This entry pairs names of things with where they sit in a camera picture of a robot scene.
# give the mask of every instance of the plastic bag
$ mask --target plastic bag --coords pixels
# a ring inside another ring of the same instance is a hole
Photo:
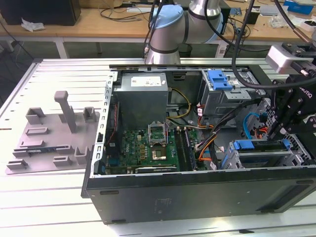
[[[290,20],[292,20],[294,17],[293,15],[289,15],[289,14],[287,14],[287,16],[290,18]],[[280,13],[276,16],[272,16],[269,20],[269,23],[272,26],[272,28],[280,28],[280,27],[288,26],[287,22],[285,21],[285,19]]]

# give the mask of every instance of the blue object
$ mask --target blue object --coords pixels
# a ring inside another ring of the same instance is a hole
[[[250,140],[236,140],[233,142],[233,145],[236,150],[247,150],[247,149],[254,149],[255,147]]]
[[[241,149],[255,149],[255,147],[252,144],[252,141],[250,140],[238,140],[236,142],[239,143]]]
[[[282,139],[282,142],[283,142],[283,144],[285,145],[285,147],[286,147],[288,150],[290,150],[290,148],[291,148],[291,143],[290,143],[290,141],[284,138],[284,139]]]
[[[154,9],[153,17],[157,14],[157,8]],[[162,6],[156,21],[155,28],[160,29],[177,22],[183,15],[183,8],[180,5],[164,5]]]
[[[118,166],[119,165],[119,159],[118,158],[110,158],[109,159],[109,165],[110,166]]]
[[[232,90],[233,87],[228,83],[227,76],[221,70],[208,70],[208,80],[213,84],[214,90]]]
[[[223,168],[223,166],[224,166],[224,164],[225,164],[227,158],[228,158],[228,155],[226,155],[225,158],[223,159],[223,161],[222,161],[222,163],[221,163],[221,169]]]
[[[220,19],[219,19],[219,23],[218,23],[218,26],[217,26],[217,29],[216,31],[217,32],[221,32],[222,31],[222,28],[223,28],[223,14],[221,13],[220,15]],[[211,43],[212,41],[214,40],[217,40],[217,34],[213,34],[213,36],[205,43]]]
[[[248,118],[251,116],[251,115],[254,115],[256,117],[259,117],[259,115],[257,113],[249,113],[243,120],[243,130],[245,131],[245,134],[247,136],[248,139],[252,139],[251,135],[250,135],[250,132],[248,131],[248,128],[247,128],[247,122],[248,122]]]
[[[239,142],[238,142],[238,141],[233,142],[233,145],[234,145],[234,147],[235,147],[235,150],[239,150],[239,149],[240,149],[240,146],[239,146]]]
[[[313,9],[313,5],[300,5],[290,0],[286,0],[283,6],[288,6],[288,11],[293,11],[305,15],[309,15]]]

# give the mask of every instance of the black computer case side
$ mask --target black computer case side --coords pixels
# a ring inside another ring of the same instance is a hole
[[[316,189],[316,168],[89,178],[105,224],[284,212]]]
[[[23,18],[44,25],[73,26],[81,8],[79,0],[0,0],[0,11],[8,25],[19,25]]]

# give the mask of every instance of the workbench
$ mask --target workbench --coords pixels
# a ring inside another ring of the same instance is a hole
[[[142,63],[142,59],[51,59],[30,66],[0,108],[0,236],[223,236],[250,230],[254,233],[247,237],[297,237],[316,233],[316,193],[281,214],[106,226],[91,200],[80,197],[84,169],[5,175],[29,107],[41,107],[45,114],[61,113],[53,95],[56,90],[67,90],[75,112],[88,106],[100,112],[105,94],[103,75],[109,65]],[[182,64],[194,63],[231,65],[231,59],[182,59]],[[270,79],[287,77],[276,74],[260,58],[238,59],[237,65],[260,65]]]
[[[266,4],[274,4],[270,0],[263,0]],[[226,1],[230,7],[240,7],[246,10],[248,3]],[[115,13],[111,17],[119,18],[134,15],[132,12]],[[294,14],[302,18],[310,18],[307,15]],[[243,16],[235,16],[236,19],[243,21]],[[142,17],[138,16],[139,21],[135,22],[116,22],[105,19],[100,16],[98,9],[82,8],[81,16],[74,26],[57,26],[45,25],[46,29],[42,31],[29,32],[20,25],[9,26],[4,23],[7,30],[19,41],[52,41],[56,44],[60,58],[69,58],[67,49],[64,46],[65,42],[96,42],[96,49],[98,53],[102,52],[100,42],[124,42],[124,43],[143,43],[148,32],[148,22]],[[283,41],[300,41],[300,39],[292,32],[289,27],[273,29],[268,21],[270,17],[259,16],[255,25],[248,25],[251,28],[251,34],[245,41],[245,45],[273,45],[280,44]],[[233,38],[232,26],[229,25],[225,31],[224,36],[231,40]],[[12,38],[7,35],[2,27],[0,27],[0,41],[6,46],[9,51],[13,48],[9,44]],[[223,57],[227,43],[219,39],[212,42],[217,44],[216,57]]]

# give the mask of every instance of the label sticker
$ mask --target label sticker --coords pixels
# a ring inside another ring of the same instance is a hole
[[[216,170],[217,169],[216,165],[212,161],[211,161],[210,166],[211,166],[212,170]]]
[[[41,152],[41,150],[31,150],[31,151],[28,151],[28,153],[38,153],[38,152]]]
[[[132,77],[130,86],[161,86],[160,77]]]

